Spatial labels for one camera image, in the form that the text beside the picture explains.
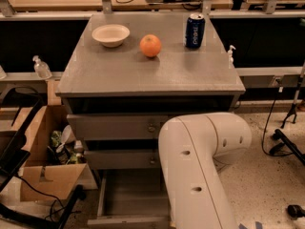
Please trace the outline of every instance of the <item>power outlet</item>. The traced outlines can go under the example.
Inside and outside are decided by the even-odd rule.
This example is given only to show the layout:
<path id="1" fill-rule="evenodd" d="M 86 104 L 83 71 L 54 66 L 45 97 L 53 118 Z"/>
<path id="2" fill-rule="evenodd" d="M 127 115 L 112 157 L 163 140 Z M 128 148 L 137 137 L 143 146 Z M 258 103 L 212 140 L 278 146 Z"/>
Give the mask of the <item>power outlet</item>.
<path id="1" fill-rule="evenodd" d="M 279 88 L 282 85 L 284 75 L 275 75 L 271 80 L 269 87 L 270 88 Z"/>

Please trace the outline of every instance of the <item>orange fruit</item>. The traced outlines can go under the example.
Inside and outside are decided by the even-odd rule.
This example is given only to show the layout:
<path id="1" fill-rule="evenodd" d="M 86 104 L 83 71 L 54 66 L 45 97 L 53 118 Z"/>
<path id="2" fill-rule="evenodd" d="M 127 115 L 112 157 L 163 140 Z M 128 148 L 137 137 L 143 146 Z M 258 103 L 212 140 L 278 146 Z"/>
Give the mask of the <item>orange fruit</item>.
<path id="1" fill-rule="evenodd" d="M 161 41 L 154 34 L 145 35 L 140 41 L 140 50 L 148 57 L 155 57 L 161 51 Z"/>

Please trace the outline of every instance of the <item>can top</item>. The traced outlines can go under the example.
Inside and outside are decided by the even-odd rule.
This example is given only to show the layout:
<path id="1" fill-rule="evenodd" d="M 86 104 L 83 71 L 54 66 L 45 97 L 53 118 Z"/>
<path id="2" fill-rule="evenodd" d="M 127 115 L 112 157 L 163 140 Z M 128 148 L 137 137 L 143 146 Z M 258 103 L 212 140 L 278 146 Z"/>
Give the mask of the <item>can top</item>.
<path id="1" fill-rule="evenodd" d="M 190 15 L 190 18 L 191 18 L 191 19 L 195 19 L 195 20 L 200 20 L 200 19 L 203 19 L 204 16 L 203 16 L 202 13 L 192 13 L 192 14 Z"/>

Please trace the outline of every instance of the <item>dark blue soda can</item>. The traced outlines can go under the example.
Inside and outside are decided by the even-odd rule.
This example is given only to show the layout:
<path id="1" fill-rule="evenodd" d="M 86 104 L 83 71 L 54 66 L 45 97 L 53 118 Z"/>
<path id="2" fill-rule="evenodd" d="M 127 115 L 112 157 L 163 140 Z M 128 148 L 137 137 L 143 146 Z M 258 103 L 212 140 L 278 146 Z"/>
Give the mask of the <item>dark blue soda can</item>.
<path id="1" fill-rule="evenodd" d="M 185 47 L 198 49 L 201 46 L 205 20 L 201 13 L 193 13 L 188 18 L 187 29 L 185 31 Z"/>

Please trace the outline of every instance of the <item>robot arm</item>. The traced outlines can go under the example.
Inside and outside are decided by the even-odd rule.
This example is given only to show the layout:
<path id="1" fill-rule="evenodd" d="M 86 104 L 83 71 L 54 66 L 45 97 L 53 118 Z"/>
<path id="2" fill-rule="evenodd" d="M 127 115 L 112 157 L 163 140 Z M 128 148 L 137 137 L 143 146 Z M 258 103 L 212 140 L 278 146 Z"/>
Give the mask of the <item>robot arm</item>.
<path id="1" fill-rule="evenodd" d="M 250 146 L 248 124 L 229 113 L 175 117 L 162 127 L 159 154 L 177 229 L 237 229 L 217 170 Z"/>

